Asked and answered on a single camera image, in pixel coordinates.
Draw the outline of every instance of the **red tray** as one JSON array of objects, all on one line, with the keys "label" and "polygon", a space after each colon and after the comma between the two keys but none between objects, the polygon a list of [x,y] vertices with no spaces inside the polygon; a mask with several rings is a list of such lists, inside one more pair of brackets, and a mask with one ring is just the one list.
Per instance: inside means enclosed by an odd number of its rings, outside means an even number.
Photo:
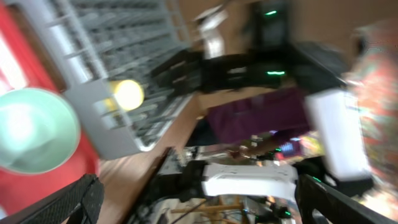
[{"label": "red tray", "polygon": [[[2,2],[0,2],[0,41],[4,41],[10,48],[29,82],[29,87],[59,93]],[[2,90],[12,90],[1,70],[0,85]],[[98,156],[82,130],[76,152],[64,165],[50,172],[20,175],[0,170],[0,207],[5,209],[8,215],[12,215],[78,180],[83,174],[98,174],[98,171]]]}]

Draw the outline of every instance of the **dish rack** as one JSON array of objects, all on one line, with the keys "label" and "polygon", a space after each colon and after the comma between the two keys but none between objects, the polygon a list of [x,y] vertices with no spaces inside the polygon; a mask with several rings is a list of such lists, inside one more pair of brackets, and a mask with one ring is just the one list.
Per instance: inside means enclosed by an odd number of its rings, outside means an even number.
[{"label": "dish rack", "polygon": [[[66,83],[72,104],[103,159],[150,151],[191,96],[159,86],[150,71],[190,47],[176,0],[5,0],[18,7]],[[143,104],[124,111],[110,82],[135,80]]]}]

